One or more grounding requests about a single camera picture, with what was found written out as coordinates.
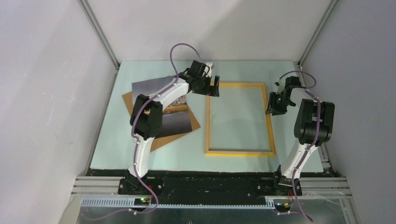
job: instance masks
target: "light blue table surface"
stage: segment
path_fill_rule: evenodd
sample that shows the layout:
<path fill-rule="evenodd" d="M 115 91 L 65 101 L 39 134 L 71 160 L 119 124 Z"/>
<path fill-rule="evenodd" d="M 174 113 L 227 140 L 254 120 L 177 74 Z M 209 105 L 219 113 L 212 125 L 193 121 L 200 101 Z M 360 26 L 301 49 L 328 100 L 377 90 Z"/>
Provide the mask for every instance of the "light blue table surface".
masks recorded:
<path fill-rule="evenodd" d="M 274 82 L 284 73 L 294 70 L 291 61 L 213 61 L 213 75 L 220 81 L 264 82 L 267 94 L 275 91 Z M 191 61 L 176 61 L 179 71 Z M 91 162 L 94 169 L 127 169 L 132 161 L 134 142 L 131 137 L 130 116 L 122 95 L 131 91 L 131 83 L 172 76 L 169 61 L 123 61 L 110 98 Z M 272 127 L 276 156 L 211 156 L 205 155 L 205 96 L 189 93 L 187 104 L 201 128 L 150 153 L 148 167 L 152 170 L 189 170 L 213 172 L 273 172 L 284 162 L 295 137 L 293 134 L 298 107 L 289 107 L 285 115 L 274 116 Z M 323 172 L 318 151 L 315 151 L 303 172 Z"/>

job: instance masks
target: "empty frame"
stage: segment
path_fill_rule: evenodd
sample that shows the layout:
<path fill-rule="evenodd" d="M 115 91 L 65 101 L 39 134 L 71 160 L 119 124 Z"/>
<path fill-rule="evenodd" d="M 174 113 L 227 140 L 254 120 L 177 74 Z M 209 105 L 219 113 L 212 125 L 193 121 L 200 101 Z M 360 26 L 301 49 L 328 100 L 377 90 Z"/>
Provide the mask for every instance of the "empty frame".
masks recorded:
<path fill-rule="evenodd" d="M 206 99 L 205 154 L 275 156 L 265 83 L 220 82 Z"/>

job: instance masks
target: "white wall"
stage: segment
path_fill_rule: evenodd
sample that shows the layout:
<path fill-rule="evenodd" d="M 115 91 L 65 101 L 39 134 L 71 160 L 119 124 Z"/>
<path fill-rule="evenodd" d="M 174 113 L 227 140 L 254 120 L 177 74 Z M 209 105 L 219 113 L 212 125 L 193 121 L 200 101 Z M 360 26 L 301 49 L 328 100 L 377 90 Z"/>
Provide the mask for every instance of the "white wall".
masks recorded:
<path fill-rule="evenodd" d="M 77 0 L 0 5 L 0 223 L 57 223 L 114 68 Z"/>
<path fill-rule="evenodd" d="M 395 223 L 396 1 L 344 0 L 304 69 L 336 105 L 329 148 L 363 223 Z"/>
<path fill-rule="evenodd" d="M 91 0 L 119 60 L 298 61 L 330 0 Z M 174 58 L 195 59 L 192 50 Z"/>

